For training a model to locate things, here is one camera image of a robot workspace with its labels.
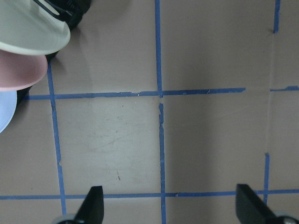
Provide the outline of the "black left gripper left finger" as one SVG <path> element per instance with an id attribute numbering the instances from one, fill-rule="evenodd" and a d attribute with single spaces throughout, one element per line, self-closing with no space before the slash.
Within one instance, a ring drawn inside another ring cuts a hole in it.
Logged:
<path id="1" fill-rule="evenodd" d="M 104 197 L 102 186 L 90 188 L 85 200 L 77 211 L 73 222 L 76 224 L 101 224 L 104 218 Z"/>

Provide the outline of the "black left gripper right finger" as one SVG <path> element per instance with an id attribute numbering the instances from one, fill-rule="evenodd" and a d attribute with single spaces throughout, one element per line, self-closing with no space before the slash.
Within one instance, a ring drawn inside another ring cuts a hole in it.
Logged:
<path id="1" fill-rule="evenodd" d="M 282 223 L 247 184 L 236 186 L 235 212 L 241 224 Z"/>

